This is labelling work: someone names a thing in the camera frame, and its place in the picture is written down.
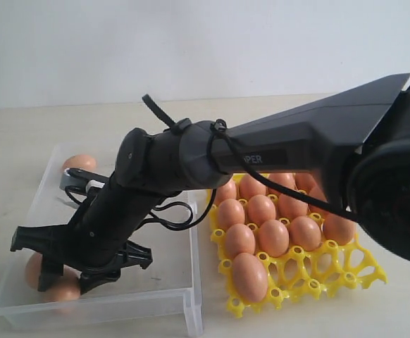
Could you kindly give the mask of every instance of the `clear plastic container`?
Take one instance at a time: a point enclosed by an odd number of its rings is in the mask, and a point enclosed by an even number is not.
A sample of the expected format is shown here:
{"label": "clear plastic container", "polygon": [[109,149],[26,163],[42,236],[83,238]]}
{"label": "clear plastic container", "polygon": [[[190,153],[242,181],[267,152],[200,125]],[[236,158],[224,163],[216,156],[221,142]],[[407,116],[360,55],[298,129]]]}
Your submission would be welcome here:
{"label": "clear plastic container", "polygon": [[[31,205],[26,226],[68,222],[75,210],[59,189],[64,160],[75,154],[90,154],[97,159],[96,171],[108,176],[113,171],[120,142],[121,139],[58,145]],[[194,219],[197,217],[193,192],[183,192],[175,200],[188,203]],[[186,220],[189,215],[182,207],[157,214],[174,222]],[[59,303],[44,303],[42,294],[26,285],[24,268],[32,251],[15,252],[0,282],[0,316],[16,329],[52,329],[184,313],[188,335],[200,336],[203,329],[196,227],[172,232],[161,225],[148,224],[136,231],[131,240],[151,248],[154,261],[146,270],[139,266],[124,268],[119,281],[97,287],[77,301]]]}

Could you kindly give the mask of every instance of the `egg tray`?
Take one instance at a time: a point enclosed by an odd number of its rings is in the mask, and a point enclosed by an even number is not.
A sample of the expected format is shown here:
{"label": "egg tray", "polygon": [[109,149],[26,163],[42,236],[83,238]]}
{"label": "egg tray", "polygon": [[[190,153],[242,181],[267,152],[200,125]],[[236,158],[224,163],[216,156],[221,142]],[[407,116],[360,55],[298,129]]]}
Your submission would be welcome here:
{"label": "egg tray", "polygon": [[[238,184],[243,174],[233,175],[233,179]],[[276,195],[268,195],[274,202]],[[247,201],[239,199],[245,206]],[[340,246],[333,240],[327,240],[321,231],[322,244],[314,251],[305,251],[301,246],[291,245],[284,255],[274,258],[259,249],[258,240],[255,256],[263,263],[268,276],[268,292],[263,301],[249,303],[242,299],[232,281],[232,260],[226,255],[224,250],[225,231],[217,222],[217,206],[213,205],[210,210],[211,241],[218,245],[218,258],[220,260],[218,271],[226,278],[226,290],[229,293],[227,310],[241,318],[246,308],[252,308],[256,313],[268,303],[280,309],[282,302],[289,299],[291,302],[298,302],[303,295],[310,294],[314,299],[319,300],[322,293],[328,297],[334,297],[340,287],[356,289],[360,284],[362,289],[368,289],[376,280],[387,283],[385,271],[375,261],[368,249],[363,248],[359,243],[359,236],[356,233],[354,240],[346,245]],[[314,219],[321,227],[324,218],[318,213],[310,213],[309,217]],[[280,222],[288,228],[290,221],[287,218],[280,218]],[[254,223],[247,223],[257,238],[259,227]],[[363,259],[356,265],[351,265],[351,255],[359,250]],[[323,270],[321,258],[327,256],[330,262]],[[361,275],[360,272],[366,268],[372,268],[372,272]]]}

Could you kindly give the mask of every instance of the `robotic arm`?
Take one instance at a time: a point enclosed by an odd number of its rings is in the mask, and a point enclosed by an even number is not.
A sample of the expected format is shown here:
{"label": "robotic arm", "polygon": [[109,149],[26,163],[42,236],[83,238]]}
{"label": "robotic arm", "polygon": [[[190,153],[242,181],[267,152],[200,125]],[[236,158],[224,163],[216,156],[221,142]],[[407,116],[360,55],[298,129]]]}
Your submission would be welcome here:
{"label": "robotic arm", "polygon": [[[166,199],[216,189],[233,173],[248,172],[282,193],[358,221],[380,245],[410,261],[410,87],[402,89],[409,76],[384,77],[232,128],[222,120],[175,123],[145,96],[168,129],[129,132],[110,178],[68,170],[89,184],[70,222],[18,227],[11,250],[43,255],[39,291],[50,288],[66,264],[82,273],[85,293],[116,281],[121,268],[149,266],[150,249],[129,238]],[[258,174],[274,171],[312,172],[329,203]],[[100,187],[91,188],[97,180]]]}

